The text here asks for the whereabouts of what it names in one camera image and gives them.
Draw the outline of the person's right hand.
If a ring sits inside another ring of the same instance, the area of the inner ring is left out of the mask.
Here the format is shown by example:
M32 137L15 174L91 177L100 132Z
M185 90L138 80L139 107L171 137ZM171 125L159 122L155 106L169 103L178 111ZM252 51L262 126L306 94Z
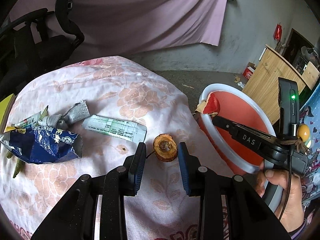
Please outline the person's right hand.
M260 165L261 170L257 174L255 191L260 197L262 197L265 193L264 184L266 181L273 185L280 186L283 189L280 204L274 213L276 217L279 218L287 196L287 181L289 178L289 172L287 170L263 171L262 168L263 164ZM291 176L290 194L280 222L288 233L299 230L301 226L305 224L304 209L302 206L302 185L299 176Z

